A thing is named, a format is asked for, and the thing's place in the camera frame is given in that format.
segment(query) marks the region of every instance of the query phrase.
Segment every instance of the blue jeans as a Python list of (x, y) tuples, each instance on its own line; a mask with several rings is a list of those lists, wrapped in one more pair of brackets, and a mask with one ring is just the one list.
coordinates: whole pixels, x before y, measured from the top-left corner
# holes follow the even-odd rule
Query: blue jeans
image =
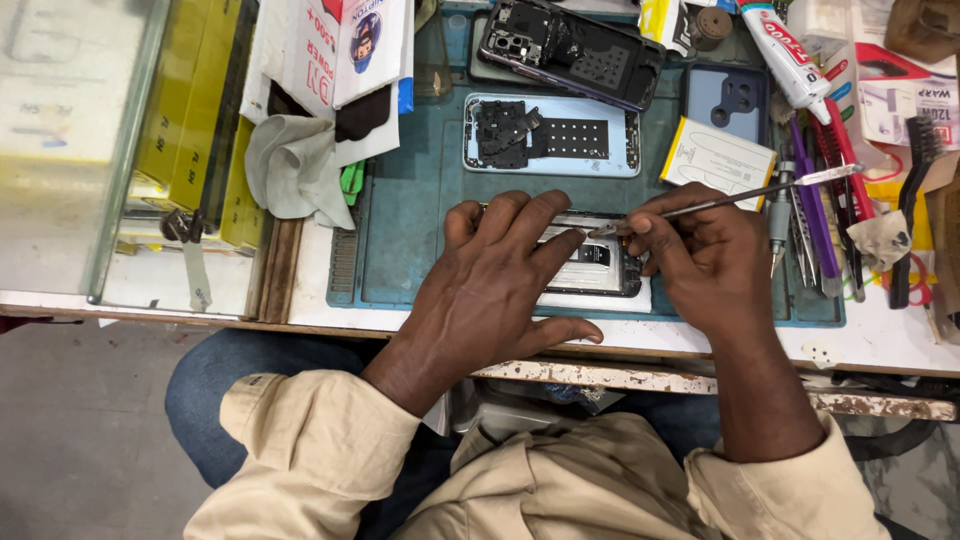
[[(313, 369), (339, 369), (359, 375), (364, 362), (360, 345), (295, 333), (221, 330), (188, 352), (167, 386), (170, 428), (210, 487), (231, 479), (247, 450), (220, 426), (220, 401), (233, 383), (253, 373), (294, 376)], [(711, 448), (720, 438), (715, 396), (631, 392), (606, 412), (635, 412), (654, 427), (670, 452), (683, 456)], [(414, 508), (449, 477), (457, 441), (421, 424), (407, 452), (394, 493), (368, 504), (360, 514), (356, 538), (390, 536)]]

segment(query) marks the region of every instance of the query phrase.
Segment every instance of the left hand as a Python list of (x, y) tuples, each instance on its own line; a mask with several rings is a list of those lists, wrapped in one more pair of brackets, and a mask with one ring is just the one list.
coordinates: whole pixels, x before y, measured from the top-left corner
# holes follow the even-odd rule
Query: left hand
[(536, 251), (570, 199), (559, 190), (531, 199), (493, 198), (486, 211), (465, 201), (446, 213), (444, 254), (420, 286), (410, 317), (361, 374), (388, 398), (422, 416), (457, 380), (571, 339), (603, 341), (580, 317), (532, 320), (537, 299), (586, 234), (570, 229)]

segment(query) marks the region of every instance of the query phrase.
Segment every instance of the person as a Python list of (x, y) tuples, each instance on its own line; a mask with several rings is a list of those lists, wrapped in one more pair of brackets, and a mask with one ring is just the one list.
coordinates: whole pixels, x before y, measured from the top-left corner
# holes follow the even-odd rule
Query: person
[(567, 196), (466, 201), (446, 215), (444, 252), (410, 316), (368, 365), (332, 341), (231, 330), (183, 358), (167, 413), (216, 488), (184, 538), (889, 538), (839, 428), (810, 406), (778, 341), (763, 217), (734, 206), (659, 217), (719, 195), (672, 189), (622, 232), (709, 341), (717, 398), (637, 393), (562, 436), (499, 445), (478, 429), (458, 445), (424, 427), (478, 369), (603, 341), (585, 319), (532, 319), (586, 236), (534, 250)]

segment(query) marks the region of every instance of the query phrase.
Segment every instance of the shirt sleeve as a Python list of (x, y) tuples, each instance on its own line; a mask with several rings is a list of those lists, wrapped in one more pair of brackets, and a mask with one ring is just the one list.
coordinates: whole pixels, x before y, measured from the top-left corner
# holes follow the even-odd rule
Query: shirt sleeve
[(343, 371), (251, 375), (220, 405), (249, 455), (187, 523), (187, 540), (349, 539), (393, 491), (420, 419)]
[(706, 449), (691, 452), (684, 462), (687, 501), (733, 540), (889, 540), (840, 428), (829, 414), (817, 416), (827, 440), (804, 455), (730, 463)]

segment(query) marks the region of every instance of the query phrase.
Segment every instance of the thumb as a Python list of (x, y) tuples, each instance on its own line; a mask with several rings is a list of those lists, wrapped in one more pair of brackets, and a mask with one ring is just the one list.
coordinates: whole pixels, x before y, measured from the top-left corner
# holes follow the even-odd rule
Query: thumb
[(586, 339), (599, 344), (603, 333), (596, 325), (580, 317), (550, 317), (533, 324), (533, 328), (520, 338), (516, 356), (525, 358), (554, 345), (573, 339)]
[(630, 216), (630, 226), (656, 256), (665, 277), (689, 275), (696, 270), (684, 241), (667, 220), (656, 214), (639, 212)]

